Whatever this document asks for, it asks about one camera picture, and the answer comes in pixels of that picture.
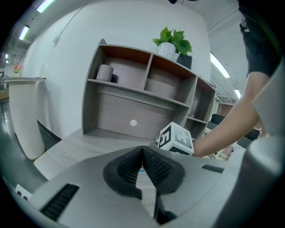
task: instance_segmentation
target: power strip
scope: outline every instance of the power strip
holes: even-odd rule
[[[32,194],[24,189],[21,185],[17,184],[15,192],[17,195],[21,196],[23,199],[28,200]]]

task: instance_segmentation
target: brick wall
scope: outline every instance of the brick wall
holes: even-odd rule
[[[230,112],[231,109],[232,109],[231,105],[219,104],[217,114],[222,115],[222,116],[226,116]],[[263,127],[261,120],[258,121],[258,123],[254,126],[254,128],[261,131],[259,137],[265,137],[266,131]]]

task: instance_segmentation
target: human arm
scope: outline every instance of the human arm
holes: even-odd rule
[[[217,152],[246,135],[257,123],[259,116],[253,100],[268,82],[261,72],[248,74],[244,93],[225,119],[210,133],[194,142],[194,156],[204,157]]]

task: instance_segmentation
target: gray floor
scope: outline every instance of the gray floor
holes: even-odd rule
[[[40,128],[40,132],[47,150],[57,143],[43,129]],[[47,181],[21,149],[12,126],[8,101],[0,102],[0,173],[10,188],[19,184],[31,193]]]

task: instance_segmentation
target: ceiling light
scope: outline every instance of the ceiling light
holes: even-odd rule
[[[25,38],[25,35],[27,34],[29,28],[30,28],[30,26],[27,26],[27,25],[25,25],[25,26],[23,27],[23,30],[22,30],[22,32],[21,32],[21,34],[20,34],[20,36],[19,36],[19,40],[22,41],[22,40]]]
[[[44,0],[40,6],[37,8],[38,12],[44,12],[44,10],[50,5],[52,4],[54,0]]]
[[[221,65],[221,63],[219,62],[219,60],[217,60],[217,58],[215,56],[213,56],[213,54],[211,53],[211,62],[212,64],[215,65],[216,68],[218,68],[218,70],[223,74],[223,76],[225,78],[231,77],[228,72],[226,71],[226,69],[223,67],[223,65]]]
[[[240,94],[240,91],[239,91],[239,90],[235,90],[235,93],[236,93],[236,95],[237,95],[238,98],[241,97],[241,94]]]

